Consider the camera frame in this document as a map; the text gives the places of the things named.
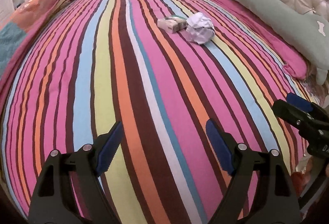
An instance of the metal pin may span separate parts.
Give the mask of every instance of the metal pin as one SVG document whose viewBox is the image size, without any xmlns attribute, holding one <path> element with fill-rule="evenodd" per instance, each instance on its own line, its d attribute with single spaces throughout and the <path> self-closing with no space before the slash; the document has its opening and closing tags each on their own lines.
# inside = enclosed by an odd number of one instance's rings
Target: metal pin
<svg viewBox="0 0 329 224">
<path fill-rule="evenodd" d="M 279 151 L 273 149 L 273 150 L 271 151 L 271 154 L 274 155 L 274 156 L 278 156 L 278 155 L 279 155 Z"/>
<path fill-rule="evenodd" d="M 89 151 L 91 148 L 92 148 L 92 145 L 90 145 L 90 144 L 86 144 L 86 145 L 84 145 L 84 146 L 82 147 L 82 149 L 83 149 L 84 151 Z"/>
<path fill-rule="evenodd" d="M 245 144 L 239 144 L 237 147 L 242 151 L 247 150 L 247 145 Z"/>
<path fill-rule="evenodd" d="M 50 155 L 51 156 L 56 156 L 56 155 L 58 155 L 58 151 L 57 150 L 52 150 Z"/>
</svg>

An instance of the long green plush pillow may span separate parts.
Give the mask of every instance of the long green plush pillow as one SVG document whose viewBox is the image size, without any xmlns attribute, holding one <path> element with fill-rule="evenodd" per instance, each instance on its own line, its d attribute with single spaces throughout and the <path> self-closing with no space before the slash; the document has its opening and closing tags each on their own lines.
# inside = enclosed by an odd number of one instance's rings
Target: long green plush pillow
<svg viewBox="0 0 329 224">
<path fill-rule="evenodd" d="M 317 67 L 322 85 L 329 70 L 329 23 L 316 14 L 301 15 L 280 0 L 235 0 L 273 28 Z"/>
</svg>

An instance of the tissue box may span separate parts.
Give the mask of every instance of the tissue box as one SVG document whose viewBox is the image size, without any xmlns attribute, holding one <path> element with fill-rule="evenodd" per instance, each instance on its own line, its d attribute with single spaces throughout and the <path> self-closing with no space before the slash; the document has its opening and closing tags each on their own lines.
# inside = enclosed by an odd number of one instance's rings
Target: tissue box
<svg viewBox="0 0 329 224">
<path fill-rule="evenodd" d="M 186 18 L 172 15 L 158 19 L 158 28 L 162 28 L 168 33 L 175 33 L 186 28 Z"/>
</svg>

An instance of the bone-shaped patch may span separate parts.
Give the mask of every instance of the bone-shaped patch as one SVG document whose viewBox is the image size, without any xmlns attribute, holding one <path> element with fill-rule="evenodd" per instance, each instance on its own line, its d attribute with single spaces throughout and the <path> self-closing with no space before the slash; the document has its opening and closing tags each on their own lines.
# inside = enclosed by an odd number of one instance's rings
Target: bone-shaped patch
<svg viewBox="0 0 329 224">
<path fill-rule="evenodd" d="M 321 23 L 320 21 L 317 21 L 317 23 L 319 24 L 319 32 L 323 35 L 323 36 L 326 36 L 323 28 L 324 28 L 324 24 Z"/>
</svg>

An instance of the mattress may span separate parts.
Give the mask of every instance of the mattress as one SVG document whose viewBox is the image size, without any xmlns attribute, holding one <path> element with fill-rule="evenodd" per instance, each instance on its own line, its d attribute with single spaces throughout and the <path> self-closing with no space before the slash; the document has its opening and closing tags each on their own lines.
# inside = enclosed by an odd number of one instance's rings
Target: mattress
<svg viewBox="0 0 329 224">
<path fill-rule="evenodd" d="M 159 18 L 195 12 L 215 26 L 205 45 L 157 28 Z M 53 149 L 76 151 L 122 121 L 125 138 L 99 178 L 121 222 L 207 223 L 230 181 L 206 136 L 209 118 L 253 150 L 278 149 L 289 172 L 305 152 L 271 105 L 290 92 L 323 97 L 312 78 L 301 83 L 283 66 L 264 36 L 211 0 L 74 0 L 28 48 L 5 97 L 1 154 L 13 202 L 26 216 Z M 241 216 L 256 183 L 254 174 Z"/>
</svg>

